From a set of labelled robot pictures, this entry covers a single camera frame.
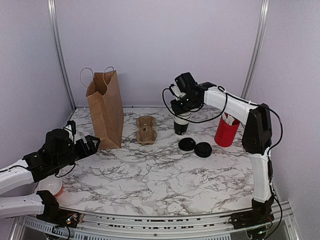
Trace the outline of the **black plastic cup lid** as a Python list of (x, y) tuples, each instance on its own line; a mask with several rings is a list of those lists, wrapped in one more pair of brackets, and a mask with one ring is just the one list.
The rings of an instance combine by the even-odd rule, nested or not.
[(196, 146), (196, 142), (191, 137), (182, 138), (178, 142), (179, 149), (182, 150), (182, 151), (185, 151), (185, 152), (193, 151), (195, 146)]

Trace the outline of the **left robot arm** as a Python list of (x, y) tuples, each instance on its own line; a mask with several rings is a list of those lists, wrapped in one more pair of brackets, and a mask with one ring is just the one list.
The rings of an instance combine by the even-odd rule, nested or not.
[[(101, 140), (87, 135), (76, 139), (74, 129), (57, 128), (45, 136), (44, 145), (35, 152), (25, 155), (14, 164), (0, 170), (0, 192), (7, 193), (15, 188), (38, 183), (50, 176), (60, 178), (60, 170), (75, 167), (76, 161), (90, 157), (98, 152)], [(2, 197), (0, 217), (10, 218), (35, 215), (37, 219), (57, 226), (76, 226), (77, 212), (60, 208), (58, 201), (49, 190), (36, 193)]]

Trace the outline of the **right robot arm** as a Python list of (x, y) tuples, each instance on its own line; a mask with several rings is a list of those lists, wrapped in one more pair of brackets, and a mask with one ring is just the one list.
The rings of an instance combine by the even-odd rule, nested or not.
[(219, 109), (221, 114), (228, 114), (244, 125), (241, 142), (252, 165), (252, 209), (231, 214), (229, 221), (234, 229), (272, 222), (272, 204), (275, 197), (271, 186), (272, 123), (268, 105), (252, 103), (234, 96), (222, 86), (210, 82), (198, 84), (189, 72), (182, 73), (174, 81), (168, 87), (175, 97), (168, 110), (173, 115), (175, 126), (188, 125), (191, 122), (191, 112), (204, 105)]

